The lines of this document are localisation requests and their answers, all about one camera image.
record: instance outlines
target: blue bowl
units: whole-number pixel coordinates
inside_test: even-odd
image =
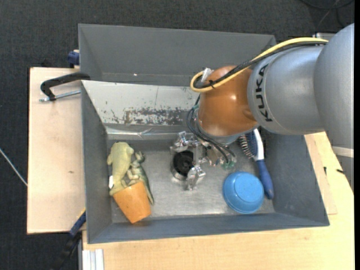
[[[261,207],[264,201],[264,188],[256,176],[238,171],[225,179],[223,196],[231,209],[241,214],[250,214]]]

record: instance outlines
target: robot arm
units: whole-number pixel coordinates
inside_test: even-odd
[[[354,24],[328,43],[290,40],[199,84],[201,76],[191,87],[200,92],[203,134],[229,144],[258,125],[277,134],[326,131],[344,171],[353,175]]]

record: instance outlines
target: gray bin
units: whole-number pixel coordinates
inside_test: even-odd
[[[207,175],[194,191],[185,191],[183,182],[170,172],[169,146],[177,132],[187,130],[183,117],[197,96],[186,87],[194,73],[248,60],[274,44],[273,36],[101,25],[80,25],[79,36],[81,70],[97,81],[82,84],[89,243],[329,225],[303,136],[262,130],[275,198],[266,199],[255,214],[241,215],[226,205],[222,183],[229,172],[220,167],[204,165]],[[185,95],[176,95],[173,101],[165,95],[158,103],[147,89],[163,93],[182,89]],[[144,105],[136,97],[141,94]],[[173,112],[178,119],[127,120],[125,112],[131,107],[134,113],[142,107],[159,116],[168,109],[166,117]],[[109,196],[111,168],[106,158],[115,141],[126,141],[146,155],[143,167],[155,205],[151,216],[134,225]],[[234,170],[257,175],[254,162],[236,143],[231,147],[237,154]]]

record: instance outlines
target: blue brush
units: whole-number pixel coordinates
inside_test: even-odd
[[[266,197],[273,199],[274,187],[269,171],[265,165],[264,146],[259,131],[255,129],[247,134],[244,134],[239,137],[239,141],[244,153],[248,157],[253,158],[259,167],[260,180],[263,184]]]

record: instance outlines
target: blue brush handle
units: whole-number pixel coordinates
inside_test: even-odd
[[[274,187],[272,185],[272,180],[271,180],[269,171],[266,168],[265,160],[264,159],[257,160],[256,163],[259,167],[260,180],[264,186],[264,191],[265,191],[266,197],[268,197],[269,199],[273,199],[274,198]]]

